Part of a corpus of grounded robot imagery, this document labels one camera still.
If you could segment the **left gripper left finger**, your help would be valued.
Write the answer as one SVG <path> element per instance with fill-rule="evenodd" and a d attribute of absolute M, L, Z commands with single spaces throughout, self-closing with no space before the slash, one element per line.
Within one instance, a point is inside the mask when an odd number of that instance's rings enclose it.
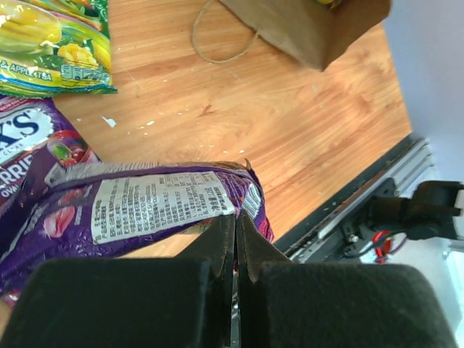
<path fill-rule="evenodd" d="M 175 257 L 62 258 L 29 278 L 3 347 L 227 347 L 236 220 Z"/>

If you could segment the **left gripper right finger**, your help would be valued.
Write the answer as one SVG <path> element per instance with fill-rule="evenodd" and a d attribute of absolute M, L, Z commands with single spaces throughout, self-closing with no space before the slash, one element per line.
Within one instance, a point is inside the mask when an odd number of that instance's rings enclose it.
<path fill-rule="evenodd" d="M 408 265 L 290 261 L 241 213 L 242 347 L 455 347 L 431 284 Z"/>

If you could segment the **purple berries candy bag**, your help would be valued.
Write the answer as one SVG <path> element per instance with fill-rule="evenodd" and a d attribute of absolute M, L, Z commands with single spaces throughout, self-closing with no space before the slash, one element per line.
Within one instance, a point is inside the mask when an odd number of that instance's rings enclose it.
<path fill-rule="evenodd" d="M 1 97 L 1 208 L 13 201 L 32 162 L 40 194 L 43 176 L 99 157 L 50 99 Z"/>

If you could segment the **red brown paper bag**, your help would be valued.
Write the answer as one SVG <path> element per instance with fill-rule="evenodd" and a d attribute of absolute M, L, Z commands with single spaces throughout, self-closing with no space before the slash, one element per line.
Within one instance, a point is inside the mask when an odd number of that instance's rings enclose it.
<path fill-rule="evenodd" d="M 202 16 L 213 4 L 207 1 L 191 29 L 191 45 L 205 61 L 226 64 L 244 56 L 262 38 L 302 65 L 324 71 L 359 37 L 385 20 L 390 0 L 351 1 L 222 1 L 221 4 L 254 31 L 246 47 L 227 59 L 213 59 L 196 39 Z"/>

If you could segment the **green yellow candy bag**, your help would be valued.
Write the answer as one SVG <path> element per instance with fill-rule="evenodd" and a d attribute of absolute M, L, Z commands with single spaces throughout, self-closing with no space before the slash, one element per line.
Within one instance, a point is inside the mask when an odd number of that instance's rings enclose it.
<path fill-rule="evenodd" d="M 1 94 L 113 94 L 107 1 L 2 1 Z"/>

